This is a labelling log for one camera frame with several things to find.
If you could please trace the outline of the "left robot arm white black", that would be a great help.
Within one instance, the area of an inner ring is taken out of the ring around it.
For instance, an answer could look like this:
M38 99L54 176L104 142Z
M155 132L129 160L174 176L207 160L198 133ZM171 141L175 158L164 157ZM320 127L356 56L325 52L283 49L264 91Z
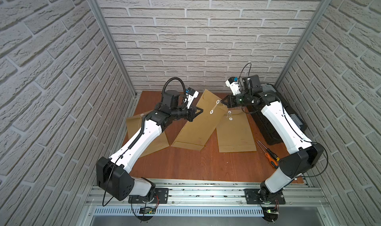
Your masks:
M101 157L97 161L98 187L119 201L128 196L139 197L145 203L152 201L155 184L145 178L132 177L130 172L148 146L173 121L185 119L192 122L203 113L203 109L192 105L198 94L192 88L185 88L180 78L170 78L162 89L161 101L142 117L138 131L110 157Z

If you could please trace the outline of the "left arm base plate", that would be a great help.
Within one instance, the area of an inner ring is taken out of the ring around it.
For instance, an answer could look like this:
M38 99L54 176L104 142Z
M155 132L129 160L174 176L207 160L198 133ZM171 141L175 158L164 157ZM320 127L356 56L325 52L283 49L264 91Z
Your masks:
M156 188L154 192L154 197L151 201L144 200L142 196L129 196L129 204L167 204L169 195L169 188Z

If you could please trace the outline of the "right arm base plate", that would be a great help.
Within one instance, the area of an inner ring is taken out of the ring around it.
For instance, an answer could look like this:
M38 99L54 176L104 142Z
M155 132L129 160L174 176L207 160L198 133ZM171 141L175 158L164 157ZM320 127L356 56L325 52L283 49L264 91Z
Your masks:
M244 189L245 199L248 205L264 204L264 205L285 205L286 201L283 195L283 191L277 193L270 193L267 197L259 193L259 188L247 188Z

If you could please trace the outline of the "brown kraft file bag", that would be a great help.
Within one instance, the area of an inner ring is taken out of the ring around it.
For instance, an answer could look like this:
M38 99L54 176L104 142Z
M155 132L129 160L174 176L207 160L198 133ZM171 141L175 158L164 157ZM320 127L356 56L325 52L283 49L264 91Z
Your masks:
M216 131L220 153L257 150L247 115L241 109L228 110Z

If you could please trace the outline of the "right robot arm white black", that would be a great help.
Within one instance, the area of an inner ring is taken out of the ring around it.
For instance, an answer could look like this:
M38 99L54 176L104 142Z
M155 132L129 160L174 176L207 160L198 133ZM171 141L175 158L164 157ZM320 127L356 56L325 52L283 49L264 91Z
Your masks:
M278 161L278 168L261 183L259 199L269 204L280 196L283 188L313 168L324 147L312 142L287 113L281 98L271 84L261 84L258 75L246 78L231 77L225 82L231 94L220 103L228 108L252 107L272 124L285 144L288 156Z

